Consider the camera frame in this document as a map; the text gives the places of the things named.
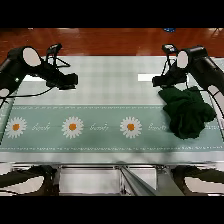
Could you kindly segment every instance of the robotic arm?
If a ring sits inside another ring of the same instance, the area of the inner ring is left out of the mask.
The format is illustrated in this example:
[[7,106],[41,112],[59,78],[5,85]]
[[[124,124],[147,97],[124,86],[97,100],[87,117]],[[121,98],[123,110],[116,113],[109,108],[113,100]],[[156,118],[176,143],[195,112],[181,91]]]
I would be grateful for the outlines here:
[[[163,45],[162,49],[166,53],[169,70],[165,75],[153,77],[153,87],[184,83],[187,81],[187,73],[190,73],[198,85],[213,97],[223,115],[224,108],[220,106],[224,103],[224,73],[208,56],[206,49],[203,46],[196,46],[179,51],[172,44]],[[172,65],[170,54],[176,54],[177,57]]]
[[[78,76],[75,73],[64,75],[58,70],[62,66],[56,65],[57,54],[61,47],[61,44],[49,47],[45,60],[30,46],[10,50],[7,58],[0,65],[0,97],[10,96],[19,88],[28,74],[46,80],[46,86],[50,88],[57,87],[60,90],[75,89],[75,85],[78,84]],[[53,64],[48,63],[50,54],[53,54]]]

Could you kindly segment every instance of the table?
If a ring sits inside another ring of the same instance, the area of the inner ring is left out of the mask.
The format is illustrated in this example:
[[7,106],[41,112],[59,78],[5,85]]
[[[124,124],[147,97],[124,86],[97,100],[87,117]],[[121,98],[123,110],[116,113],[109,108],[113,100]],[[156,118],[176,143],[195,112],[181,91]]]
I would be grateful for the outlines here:
[[[181,140],[169,131],[169,117],[162,109],[165,103],[158,95],[160,88],[153,88],[151,82],[138,81],[138,74],[160,74],[166,57],[60,58],[71,64],[70,68],[61,68],[62,72],[78,74],[77,89],[59,91],[55,88],[42,96],[16,98],[5,105],[8,116],[4,115],[1,124],[1,162],[180,164],[224,161],[217,120],[209,122],[199,138]],[[224,69],[223,59],[214,60]],[[189,76],[189,86],[195,84]],[[185,84],[177,87],[186,88]],[[44,81],[24,81],[17,94],[36,94],[46,89]],[[207,93],[202,96],[212,105]],[[3,131],[7,120],[11,126],[16,124],[17,129],[24,128],[20,135],[15,136],[15,130]],[[126,124],[133,122],[138,127],[135,138],[120,127],[122,124],[129,127]]]

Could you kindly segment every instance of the dark green cloth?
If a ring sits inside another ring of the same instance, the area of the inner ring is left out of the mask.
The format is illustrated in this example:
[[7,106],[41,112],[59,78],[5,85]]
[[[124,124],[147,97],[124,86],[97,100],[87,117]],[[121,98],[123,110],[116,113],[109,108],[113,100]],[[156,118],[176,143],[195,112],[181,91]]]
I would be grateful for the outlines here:
[[204,102],[196,86],[183,91],[169,87],[159,91],[167,103],[163,109],[171,118],[170,130],[179,138],[197,138],[205,128],[205,122],[216,117],[214,109]]

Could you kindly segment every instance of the reddish brown floor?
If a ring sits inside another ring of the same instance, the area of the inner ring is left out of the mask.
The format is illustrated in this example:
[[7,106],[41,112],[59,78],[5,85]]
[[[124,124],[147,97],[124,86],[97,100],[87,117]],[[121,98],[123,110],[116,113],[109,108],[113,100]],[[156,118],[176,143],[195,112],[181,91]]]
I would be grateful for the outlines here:
[[0,29],[0,61],[14,47],[31,45],[41,56],[55,43],[62,43],[59,55],[164,55],[162,44],[177,48],[203,45],[209,56],[224,57],[224,29],[177,28],[8,28]]

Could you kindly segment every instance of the flower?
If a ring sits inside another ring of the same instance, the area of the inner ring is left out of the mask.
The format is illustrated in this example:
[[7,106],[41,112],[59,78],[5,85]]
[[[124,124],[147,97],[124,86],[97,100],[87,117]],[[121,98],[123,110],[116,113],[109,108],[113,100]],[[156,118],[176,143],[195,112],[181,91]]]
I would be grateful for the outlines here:
[[63,135],[66,135],[66,138],[75,138],[76,136],[82,134],[81,131],[83,130],[83,126],[83,121],[78,117],[69,117],[65,122],[63,122]]
[[26,121],[22,117],[14,117],[8,122],[5,132],[8,138],[17,138],[26,130]]
[[135,138],[141,134],[142,125],[140,121],[134,117],[126,117],[121,122],[121,131],[123,131],[123,135],[126,135],[126,138]]

